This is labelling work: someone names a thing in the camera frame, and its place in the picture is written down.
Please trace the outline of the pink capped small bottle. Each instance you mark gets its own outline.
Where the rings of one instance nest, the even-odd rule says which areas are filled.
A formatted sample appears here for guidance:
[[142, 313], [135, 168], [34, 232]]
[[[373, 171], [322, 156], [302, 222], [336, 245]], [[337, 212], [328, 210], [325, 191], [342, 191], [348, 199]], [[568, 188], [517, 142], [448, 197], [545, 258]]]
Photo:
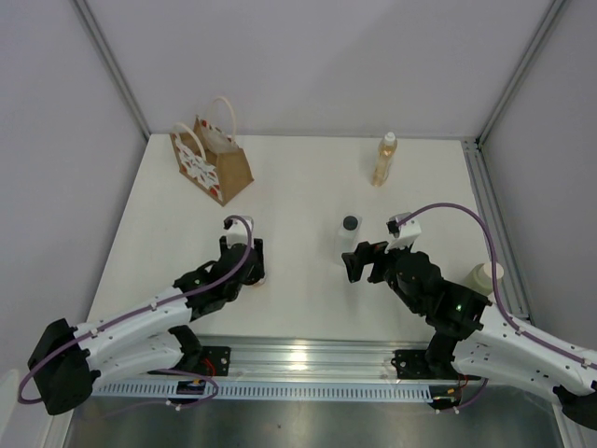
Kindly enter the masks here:
[[264, 277], [260, 278], [259, 280], [257, 280], [257, 281], [256, 281], [256, 282], [255, 282], [255, 283], [252, 285], [252, 287], [260, 287], [260, 286], [262, 286], [262, 285], [264, 285], [264, 284], [266, 283], [266, 280], [267, 280], [267, 277], [266, 277], [266, 276], [264, 276]]

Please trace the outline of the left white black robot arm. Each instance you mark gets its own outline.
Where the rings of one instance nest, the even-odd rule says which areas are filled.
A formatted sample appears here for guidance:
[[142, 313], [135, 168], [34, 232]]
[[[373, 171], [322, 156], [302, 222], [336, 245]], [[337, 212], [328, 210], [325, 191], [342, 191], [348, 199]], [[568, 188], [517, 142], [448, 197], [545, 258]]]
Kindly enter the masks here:
[[219, 311], [264, 277], [262, 239], [232, 245], [222, 237], [219, 259], [185, 273], [129, 312], [77, 326], [52, 322], [28, 360], [38, 401], [48, 414], [59, 415], [120, 379], [160, 370], [194, 372], [202, 347], [190, 323]]

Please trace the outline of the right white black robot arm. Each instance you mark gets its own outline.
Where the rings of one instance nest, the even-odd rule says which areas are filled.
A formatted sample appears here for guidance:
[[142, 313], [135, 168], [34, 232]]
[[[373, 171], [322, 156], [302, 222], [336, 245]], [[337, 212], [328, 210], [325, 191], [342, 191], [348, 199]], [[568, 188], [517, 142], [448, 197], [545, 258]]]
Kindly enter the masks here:
[[575, 423], [596, 427], [596, 354], [573, 347], [502, 314], [495, 299], [443, 278], [423, 252], [386, 242], [357, 245], [341, 256], [350, 282], [385, 283], [435, 334], [424, 352], [433, 377], [482, 377], [517, 387], [562, 408]]

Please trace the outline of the white bottle black cap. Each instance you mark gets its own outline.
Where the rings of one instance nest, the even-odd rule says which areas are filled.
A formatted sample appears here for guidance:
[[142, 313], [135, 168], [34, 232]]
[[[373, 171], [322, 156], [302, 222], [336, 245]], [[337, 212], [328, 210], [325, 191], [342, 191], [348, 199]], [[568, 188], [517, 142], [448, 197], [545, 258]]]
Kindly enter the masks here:
[[354, 251], [360, 225], [361, 217], [358, 215], [346, 215], [341, 220], [333, 245], [332, 259], [336, 264], [343, 266], [342, 255]]

